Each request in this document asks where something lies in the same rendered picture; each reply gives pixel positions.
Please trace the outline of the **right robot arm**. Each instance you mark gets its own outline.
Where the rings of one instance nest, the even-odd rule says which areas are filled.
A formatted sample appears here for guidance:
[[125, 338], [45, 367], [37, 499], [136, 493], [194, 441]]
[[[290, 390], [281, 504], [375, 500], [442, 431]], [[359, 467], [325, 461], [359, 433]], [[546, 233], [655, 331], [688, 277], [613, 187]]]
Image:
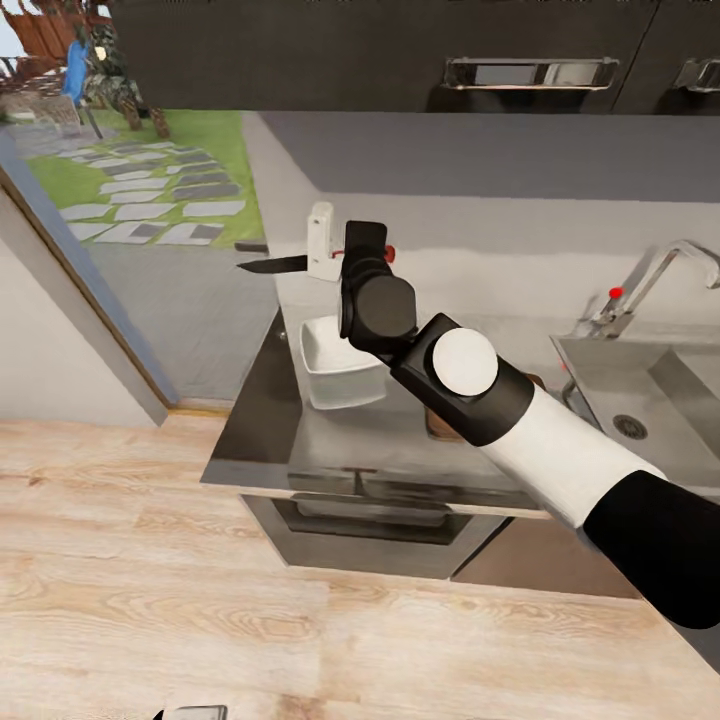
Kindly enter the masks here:
[[384, 223], [308, 217], [307, 274], [341, 284], [338, 331], [373, 354], [591, 552], [618, 570], [720, 676], [720, 506], [668, 481], [437, 313], [418, 332], [414, 287], [389, 269]]

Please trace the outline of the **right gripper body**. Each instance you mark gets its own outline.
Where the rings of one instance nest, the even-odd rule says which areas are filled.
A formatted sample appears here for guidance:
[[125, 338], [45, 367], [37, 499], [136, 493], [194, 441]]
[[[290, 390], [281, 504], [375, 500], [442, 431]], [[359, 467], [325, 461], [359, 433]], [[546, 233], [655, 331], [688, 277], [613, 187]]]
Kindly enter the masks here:
[[384, 223], [350, 220], [346, 224], [345, 248], [342, 275], [347, 277], [349, 271], [361, 261], [375, 260], [389, 265], [384, 258], [387, 237], [387, 226]]

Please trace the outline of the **parer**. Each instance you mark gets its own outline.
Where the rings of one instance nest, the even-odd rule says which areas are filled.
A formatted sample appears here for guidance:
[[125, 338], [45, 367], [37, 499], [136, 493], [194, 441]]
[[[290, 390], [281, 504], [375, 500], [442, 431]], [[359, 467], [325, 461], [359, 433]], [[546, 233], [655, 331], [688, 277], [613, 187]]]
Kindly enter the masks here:
[[[395, 261], [396, 253], [392, 245], [385, 245], [384, 258], [388, 263]], [[253, 262], [246, 262], [239, 265], [240, 268], [257, 273], [275, 274], [307, 270], [307, 256], [297, 255], [278, 259], [264, 259]]]

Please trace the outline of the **cutting board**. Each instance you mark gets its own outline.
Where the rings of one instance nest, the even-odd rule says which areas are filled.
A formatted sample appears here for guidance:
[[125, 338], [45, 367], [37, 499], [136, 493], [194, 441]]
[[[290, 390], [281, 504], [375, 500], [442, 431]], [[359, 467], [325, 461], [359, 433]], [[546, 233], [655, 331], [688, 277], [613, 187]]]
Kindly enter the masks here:
[[[529, 375], [528, 376], [531, 381], [534, 381], [537, 385], [540, 385], [543, 389], [545, 389], [545, 385], [543, 384], [543, 380], [538, 375]], [[455, 430], [448, 424], [445, 423], [432, 409], [426, 408], [426, 414], [427, 414], [427, 425], [428, 430], [433, 433], [433, 435], [436, 435], [437, 437], [451, 437], [451, 438], [461, 438], [460, 433], [456, 433]]]

